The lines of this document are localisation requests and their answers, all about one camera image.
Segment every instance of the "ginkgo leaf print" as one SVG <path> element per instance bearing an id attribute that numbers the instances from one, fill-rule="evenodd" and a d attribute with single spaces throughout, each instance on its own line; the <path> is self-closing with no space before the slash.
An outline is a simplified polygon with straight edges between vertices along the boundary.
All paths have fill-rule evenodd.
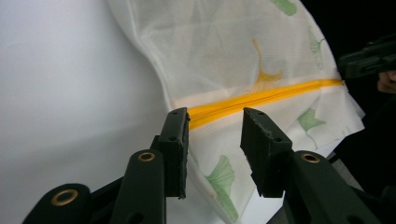
<path id="1" fill-rule="evenodd" d="M 276 87 L 276 81 L 282 78 L 283 73 L 278 72 L 275 75 L 266 74 L 262 69 L 262 52 L 260 51 L 259 45 L 257 44 L 256 39 L 253 39 L 254 47 L 256 48 L 259 54 L 259 76 L 256 79 L 253 87 L 248 91 L 249 93 L 265 91 L 269 89 L 273 89 Z"/>
<path id="2" fill-rule="evenodd" d="M 309 48 L 311 49 L 311 52 L 315 57 L 315 61 L 317 63 L 318 68 L 322 69 L 323 60 L 321 57 L 321 42 L 324 40 L 324 38 L 318 41 L 318 39 L 314 35 L 312 27 L 309 27 L 308 33 L 309 33 Z"/>
<path id="3" fill-rule="evenodd" d="M 315 141 L 315 139 L 309 135 L 308 131 L 312 128 L 315 128 L 319 125 L 325 124 L 326 122 L 320 119 L 315 118 L 315 110 L 312 108 L 309 108 L 306 110 L 299 118 L 298 122 L 300 125 L 303 127 L 306 135 L 314 142 L 315 144 L 315 149 L 318 149 L 318 144 Z"/>
<path id="4" fill-rule="evenodd" d="M 297 6 L 289 0 L 270 0 L 276 7 L 286 15 L 292 16 L 297 12 Z"/>
<path id="5" fill-rule="evenodd" d="M 235 222 L 239 216 L 230 198 L 231 185 L 235 180 L 235 174 L 230 160 L 226 156 L 221 156 L 219 163 L 206 179 L 216 192 L 216 199 L 220 206 L 224 209 L 230 220 Z"/>

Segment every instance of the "zipper tape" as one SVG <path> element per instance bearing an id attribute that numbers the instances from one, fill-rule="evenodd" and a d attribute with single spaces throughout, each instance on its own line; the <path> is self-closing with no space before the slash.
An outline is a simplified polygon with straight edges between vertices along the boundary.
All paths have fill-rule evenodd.
<path id="1" fill-rule="evenodd" d="M 218 101 L 208 105 L 199 105 L 188 110 L 191 121 L 190 130 L 201 127 L 209 122 L 240 112 L 244 107 L 265 105 L 275 101 L 318 91 L 323 87 L 342 86 L 340 79 L 319 79 L 269 91 L 259 91 L 231 99 Z"/>

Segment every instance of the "yellow leaf print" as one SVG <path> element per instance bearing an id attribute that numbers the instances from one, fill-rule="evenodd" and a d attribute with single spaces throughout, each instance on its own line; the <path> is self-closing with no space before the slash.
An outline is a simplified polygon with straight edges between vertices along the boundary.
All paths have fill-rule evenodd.
<path id="1" fill-rule="evenodd" d="M 254 47 L 259 53 L 259 76 L 257 77 L 256 82 L 253 87 L 248 91 L 249 93 L 257 92 L 257 91 L 265 91 L 276 88 L 276 81 L 282 78 L 282 71 L 276 73 L 275 75 L 266 74 L 262 69 L 262 52 L 260 51 L 259 45 L 257 44 L 256 39 L 253 39 Z"/>

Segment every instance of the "human hand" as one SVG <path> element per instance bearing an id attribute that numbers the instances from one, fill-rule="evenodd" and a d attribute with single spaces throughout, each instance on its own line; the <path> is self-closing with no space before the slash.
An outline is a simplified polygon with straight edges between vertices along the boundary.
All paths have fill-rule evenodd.
<path id="1" fill-rule="evenodd" d="M 377 87 L 379 91 L 396 93 L 396 71 L 379 73 Z"/>

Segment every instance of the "bag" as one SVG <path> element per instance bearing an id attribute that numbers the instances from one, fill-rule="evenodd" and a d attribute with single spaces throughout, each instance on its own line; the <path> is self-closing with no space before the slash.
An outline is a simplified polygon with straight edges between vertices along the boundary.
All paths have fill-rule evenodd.
<path id="1" fill-rule="evenodd" d="M 242 109 L 259 109 L 293 141 L 316 150 L 360 131 L 329 46 L 295 0 L 109 0 L 149 59 L 169 110 L 191 116 L 189 172 L 227 223 L 255 189 L 240 145 Z"/>

